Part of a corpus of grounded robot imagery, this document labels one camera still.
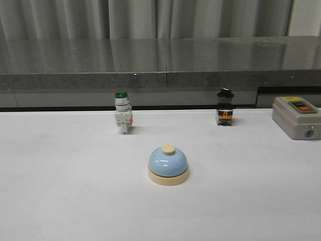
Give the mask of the blue and cream call bell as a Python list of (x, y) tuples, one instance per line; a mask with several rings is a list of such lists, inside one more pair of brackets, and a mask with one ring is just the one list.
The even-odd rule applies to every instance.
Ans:
[(164, 145), (151, 153), (147, 173), (149, 179), (155, 184), (179, 185), (189, 177), (187, 158), (177, 147)]

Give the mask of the grey stone ledge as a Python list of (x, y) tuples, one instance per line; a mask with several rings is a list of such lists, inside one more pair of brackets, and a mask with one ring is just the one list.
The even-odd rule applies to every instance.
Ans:
[(1, 89), (320, 86), (320, 38), (1, 41)]

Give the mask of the grey red-button control box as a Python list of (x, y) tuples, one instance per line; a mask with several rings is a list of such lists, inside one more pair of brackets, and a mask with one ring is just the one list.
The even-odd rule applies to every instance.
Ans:
[(320, 109), (303, 97), (276, 97), (272, 119), (293, 140), (320, 140)]

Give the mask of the grey curtain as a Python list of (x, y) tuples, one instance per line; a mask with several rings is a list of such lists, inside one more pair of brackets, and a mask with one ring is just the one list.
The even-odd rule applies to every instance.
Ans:
[(320, 1), (1, 1), (2, 40), (319, 35)]

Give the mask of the green pushbutton switch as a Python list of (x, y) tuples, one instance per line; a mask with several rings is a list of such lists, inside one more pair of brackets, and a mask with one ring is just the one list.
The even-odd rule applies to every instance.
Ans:
[(115, 94), (115, 108), (116, 125), (121, 128), (123, 134), (127, 134), (128, 128), (133, 123), (132, 106), (130, 105), (127, 92), (120, 91)]

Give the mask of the black selector switch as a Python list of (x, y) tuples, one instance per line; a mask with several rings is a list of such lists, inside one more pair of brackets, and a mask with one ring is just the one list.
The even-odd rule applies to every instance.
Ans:
[(234, 94), (232, 90), (221, 88), (217, 94), (216, 122), (218, 126), (230, 126), (233, 118), (232, 100)]

